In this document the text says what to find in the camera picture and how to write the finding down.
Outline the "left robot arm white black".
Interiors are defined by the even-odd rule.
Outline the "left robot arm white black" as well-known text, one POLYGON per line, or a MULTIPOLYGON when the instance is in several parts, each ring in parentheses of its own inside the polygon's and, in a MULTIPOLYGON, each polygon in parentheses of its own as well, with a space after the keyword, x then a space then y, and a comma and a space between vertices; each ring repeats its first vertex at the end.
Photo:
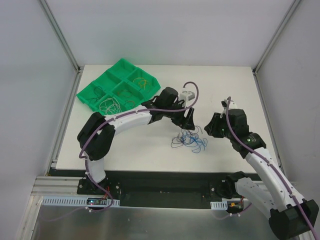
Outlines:
POLYGON ((85 173, 89 178, 88 188, 99 195, 106 188, 104 158, 110 151, 116 135, 129 129, 149 125, 168 118, 183 130, 194 130, 194 108, 188 106, 195 102, 197 94, 183 90, 177 92, 166 87, 159 95, 142 102, 136 108, 115 116, 106 117, 99 112, 93 113, 77 135, 80 145, 79 158, 85 161, 85 173))

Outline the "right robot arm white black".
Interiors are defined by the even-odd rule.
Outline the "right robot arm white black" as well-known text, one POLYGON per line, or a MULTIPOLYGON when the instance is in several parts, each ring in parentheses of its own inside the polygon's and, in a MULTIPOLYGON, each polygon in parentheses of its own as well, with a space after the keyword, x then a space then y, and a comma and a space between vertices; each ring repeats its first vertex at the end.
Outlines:
POLYGON ((228 139, 267 188, 262 190, 244 172, 238 171, 228 175, 222 186, 227 198, 240 195, 248 199, 264 214, 279 240, 314 231, 319 206, 313 199, 306 200, 286 178, 260 135, 250 131, 242 109, 214 113, 204 130, 214 138, 228 139))

